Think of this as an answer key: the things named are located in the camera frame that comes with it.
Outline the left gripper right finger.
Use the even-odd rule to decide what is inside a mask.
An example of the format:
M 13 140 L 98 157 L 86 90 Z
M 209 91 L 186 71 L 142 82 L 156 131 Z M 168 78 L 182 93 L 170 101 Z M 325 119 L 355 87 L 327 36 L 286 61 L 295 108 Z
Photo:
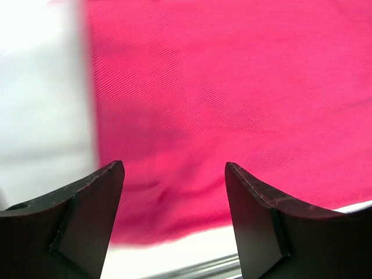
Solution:
M 370 278 L 371 208 L 340 213 L 225 166 L 243 278 Z

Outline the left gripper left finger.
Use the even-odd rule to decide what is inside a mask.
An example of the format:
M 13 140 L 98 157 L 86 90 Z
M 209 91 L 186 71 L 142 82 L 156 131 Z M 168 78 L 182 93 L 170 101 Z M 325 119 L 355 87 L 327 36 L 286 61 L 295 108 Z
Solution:
M 1 211 L 1 278 L 99 278 L 123 181 L 114 161 Z

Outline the pink trousers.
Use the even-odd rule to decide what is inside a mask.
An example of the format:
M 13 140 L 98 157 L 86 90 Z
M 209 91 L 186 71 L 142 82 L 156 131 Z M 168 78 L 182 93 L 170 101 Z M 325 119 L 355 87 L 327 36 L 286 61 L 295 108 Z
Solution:
M 370 1 L 88 1 L 112 241 L 231 223 L 224 167 L 311 204 L 371 199 Z

